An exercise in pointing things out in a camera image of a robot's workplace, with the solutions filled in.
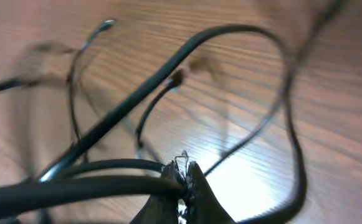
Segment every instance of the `glossy surface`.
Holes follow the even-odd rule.
[[[104,114],[200,30],[227,23],[258,25],[295,49],[324,2],[0,0],[0,79],[49,72],[64,78],[69,58],[57,55],[64,47],[59,42],[79,48],[97,24],[113,17],[118,23],[101,42],[110,39],[108,47],[82,79]],[[52,55],[30,47],[47,40],[56,40]],[[247,34],[215,38],[194,56],[201,61],[199,70],[158,103],[144,135],[164,161],[187,150],[205,170],[266,113],[281,82],[282,64],[269,40]],[[351,1],[326,28],[294,95],[310,181],[307,204],[294,223],[362,223],[362,1]],[[98,144],[91,159],[134,157],[133,132],[146,106]],[[76,108],[85,131],[97,118],[82,97]],[[0,94],[0,185],[18,182],[26,173],[36,176],[69,143],[62,87]],[[222,206],[241,220],[284,200],[292,179],[290,145],[279,114],[261,138],[225,161],[208,181]],[[52,214],[59,223],[127,221],[145,200],[92,200],[54,208]],[[21,218],[31,222],[33,214]]]

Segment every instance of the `wood grain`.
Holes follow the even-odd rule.
[[[278,34],[296,50],[328,2],[0,0],[0,80],[49,72],[64,78],[70,58],[40,57],[30,51],[32,46],[53,40],[78,48],[100,21],[114,17],[118,24],[100,39],[105,47],[92,49],[93,61],[82,77],[101,116],[200,30],[252,24]],[[187,150],[204,170],[268,111],[283,64],[274,44],[254,34],[216,37],[182,67],[197,58],[205,58],[209,66],[190,73],[180,89],[158,103],[144,134],[164,161]],[[92,160],[134,157],[133,129],[155,93],[91,150]],[[86,131],[98,117],[81,94],[76,103]],[[362,223],[362,1],[350,1],[318,39],[298,74],[293,105],[310,185],[303,212],[292,223]],[[67,148],[70,137],[62,87],[1,93],[0,185],[40,172]],[[287,198],[293,181],[290,150],[280,112],[259,138],[209,176],[214,193],[235,220]],[[105,198],[51,212],[58,223],[127,222],[145,200]],[[34,222],[33,213],[21,218]]]

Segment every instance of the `brown wood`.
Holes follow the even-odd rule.
[[[200,30],[227,23],[258,25],[295,50],[326,2],[0,0],[0,80],[49,72],[64,77],[69,57],[39,57],[30,46],[54,40],[80,47],[100,21],[114,17],[119,21],[107,37],[110,43],[83,78],[104,114]],[[270,41],[249,34],[210,40],[193,57],[207,60],[210,67],[190,73],[185,85],[160,101],[145,137],[166,162],[187,150],[205,170],[266,113],[282,79],[282,63]],[[293,95],[309,175],[308,200],[293,223],[362,223],[362,1],[350,1],[326,28],[298,75]],[[132,130],[146,102],[91,151],[92,160],[134,157]],[[81,97],[77,109],[83,130],[97,121]],[[0,185],[16,183],[31,170],[40,172],[69,143],[62,87],[0,94]],[[260,138],[208,178],[235,220],[287,197],[293,181],[290,150],[279,113]],[[145,201],[146,197],[106,198],[51,212],[58,222],[126,222]],[[34,214],[21,218],[33,222]]]

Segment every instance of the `wooden floor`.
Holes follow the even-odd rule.
[[[98,114],[104,114],[204,28],[262,26],[295,50],[324,6],[326,1],[308,0],[0,0],[0,80],[42,73],[64,78],[70,57],[60,50],[79,48],[97,24],[114,17],[115,29],[100,41],[106,47],[83,77]],[[54,47],[38,52],[41,44]],[[267,112],[282,81],[282,62],[273,43],[250,34],[212,39],[187,61],[196,58],[208,63],[160,101],[145,136],[165,162],[186,150],[206,170]],[[362,1],[350,1],[318,39],[298,74],[293,105],[309,191],[292,223],[362,223]],[[133,129],[145,107],[110,132],[91,151],[92,160],[134,157]],[[98,120],[82,97],[77,116],[84,131]],[[0,185],[36,176],[69,144],[67,99],[60,85],[0,94]],[[287,198],[293,182],[290,150],[279,113],[259,138],[209,176],[235,220]],[[127,222],[145,200],[105,198],[51,212],[57,223]],[[33,213],[21,218],[34,222]]]

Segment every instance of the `wooden surface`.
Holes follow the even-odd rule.
[[[70,58],[55,49],[80,47],[100,21],[114,17],[116,28],[103,38],[109,40],[107,47],[83,77],[104,114],[204,28],[262,26],[295,50],[325,5],[298,0],[0,0],[0,80],[49,72],[63,78]],[[54,53],[36,53],[33,46],[47,41],[56,46]],[[205,170],[266,113],[282,79],[282,62],[269,40],[250,34],[212,39],[193,57],[207,58],[214,72],[202,67],[190,73],[185,85],[157,105],[145,136],[164,161],[187,150]],[[68,147],[66,105],[60,86],[0,94],[0,185],[37,175]],[[362,223],[362,1],[351,1],[319,38],[298,75],[293,105],[309,191],[303,212],[292,223]],[[146,102],[91,151],[92,160],[134,157],[133,128],[144,107]],[[82,97],[77,98],[77,116],[84,131],[97,121]],[[279,113],[261,137],[209,176],[235,220],[287,198],[293,181],[290,150]],[[145,200],[105,198],[51,212],[58,223],[127,222]],[[34,222],[33,213],[21,218]]]

